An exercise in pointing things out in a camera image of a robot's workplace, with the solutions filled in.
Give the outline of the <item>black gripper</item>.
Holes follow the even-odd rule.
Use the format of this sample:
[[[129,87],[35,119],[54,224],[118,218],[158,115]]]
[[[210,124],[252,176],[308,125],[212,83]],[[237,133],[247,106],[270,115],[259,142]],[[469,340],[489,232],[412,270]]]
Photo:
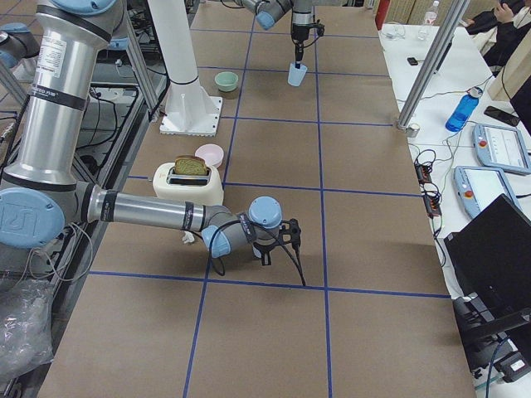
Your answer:
[[[312,46],[320,37],[324,35],[324,24],[312,22],[307,25],[291,24],[290,36],[295,45],[295,68],[300,68],[302,61],[302,51],[308,47],[304,42],[309,39],[309,31],[315,29],[317,37],[309,44]]]
[[[282,220],[276,233],[257,223],[253,226],[266,237],[264,243],[258,240],[253,243],[253,248],[260,253],[262,265],[271,265],[270,253],[274,248],[280,247],[285,249],[296,266],[300,266],[300,225],[295,218]]]

